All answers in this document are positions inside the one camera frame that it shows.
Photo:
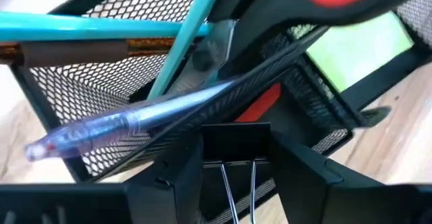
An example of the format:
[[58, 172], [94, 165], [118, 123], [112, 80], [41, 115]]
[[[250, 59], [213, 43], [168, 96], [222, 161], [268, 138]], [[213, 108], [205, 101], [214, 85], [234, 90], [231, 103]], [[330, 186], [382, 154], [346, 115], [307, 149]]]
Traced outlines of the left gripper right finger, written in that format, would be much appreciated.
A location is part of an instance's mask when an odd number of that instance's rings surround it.
[[280, 133], [269, 145], [271, 171], [289, 223], [356, 223], [360, 212], [334, 187], [370, 188], [381, 183], [294, 142]]

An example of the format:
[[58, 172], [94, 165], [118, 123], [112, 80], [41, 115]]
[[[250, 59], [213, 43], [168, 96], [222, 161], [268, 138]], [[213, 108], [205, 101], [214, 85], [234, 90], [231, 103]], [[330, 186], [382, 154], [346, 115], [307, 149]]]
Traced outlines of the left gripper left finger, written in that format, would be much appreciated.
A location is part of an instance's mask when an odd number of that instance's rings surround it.
[[127, 180], [133, 223], [194, 223], [203, 178], [198, 134], [172, 144], [150, 167]]

